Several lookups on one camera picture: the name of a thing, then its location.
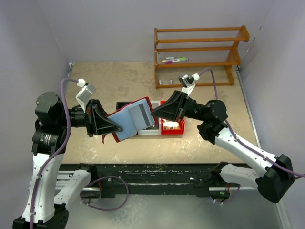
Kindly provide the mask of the red leather card holder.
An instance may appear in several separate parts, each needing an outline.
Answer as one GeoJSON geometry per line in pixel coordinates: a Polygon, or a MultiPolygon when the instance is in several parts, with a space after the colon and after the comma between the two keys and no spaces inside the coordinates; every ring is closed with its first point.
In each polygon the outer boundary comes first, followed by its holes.
{"type": "MultiPolygon", "coordinates": [[[[148,97],[141,98],[139,100],[136,100],[137,104],[139,103],[147,103],[150,111],[153,111],[153,107],[151,104],[151,101],[148,97]]],[[[132,117],[129,113],[129,111],[123,111],[123,112],[113,112],[107,116],[111,121],[114,121],[116,124],[118,124],[121,128],[121,132],[112,133],[113,138],[115,141],[121,142],[123,140],[126,140],[130,137],[133,137],[138,133],[138,130],[136,130],[136,127],[134,125],[134,122],[132,120],[132,117]]]]}

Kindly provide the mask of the red plastic bin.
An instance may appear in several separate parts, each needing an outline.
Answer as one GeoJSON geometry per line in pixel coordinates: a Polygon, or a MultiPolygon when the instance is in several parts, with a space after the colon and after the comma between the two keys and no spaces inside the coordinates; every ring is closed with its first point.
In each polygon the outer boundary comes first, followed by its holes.
{"type": "Polygon", "coordinates": [[[184,119],[180,122],[174,122],[161,118],[161,135],[183,135],[184,130],[184,119]]]}

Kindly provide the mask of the silver credit card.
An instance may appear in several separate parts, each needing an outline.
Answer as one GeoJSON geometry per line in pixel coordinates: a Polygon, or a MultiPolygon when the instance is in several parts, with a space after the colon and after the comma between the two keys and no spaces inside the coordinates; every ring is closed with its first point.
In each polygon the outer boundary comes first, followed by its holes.
{"type": "Polygon", "coordinates": [[[136,130],[143,130],[155,125],[155,120],[151,115],[150,108],[147,103],[139,103],[128,109],[136,130]]]}

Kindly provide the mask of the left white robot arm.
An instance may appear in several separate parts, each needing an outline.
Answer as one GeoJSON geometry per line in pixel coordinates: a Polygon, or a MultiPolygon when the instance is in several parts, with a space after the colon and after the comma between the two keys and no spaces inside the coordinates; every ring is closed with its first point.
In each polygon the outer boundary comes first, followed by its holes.
{"type": "Polygon", "coordinates": [[[80,164],[68,184],[55,194],[58,172],[72,127],[85,127],[88,136],[122,131],[108,118],[99,100],[71,109],[55,92],[41,94],[36,100],[35,133],[32,137],[33,174],[29,198],[23,214],[14,220],[14,229],[63,229],[69,206],[86,185],[98,182],[95,165],[80,164]]]}

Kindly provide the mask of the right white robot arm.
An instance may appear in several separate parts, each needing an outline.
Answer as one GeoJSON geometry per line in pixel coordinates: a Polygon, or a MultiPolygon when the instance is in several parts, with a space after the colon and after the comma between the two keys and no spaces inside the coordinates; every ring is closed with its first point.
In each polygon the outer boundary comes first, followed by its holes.
{"type": "Polygon", "coordinates": [[[268,201],[278,203],[295,181],[291,159],[284,154],[268,153],[237,135],[226,120],[226,111],[220,100],[203,105],[184,92],[174,91],[152,114],[175,122],[184,117],[202,121],[197,127],[202,139],[231,152],[249,166],[221,162],[212,171],[212,182],[218,187],[226,183],[251,187],[268,201]]]}

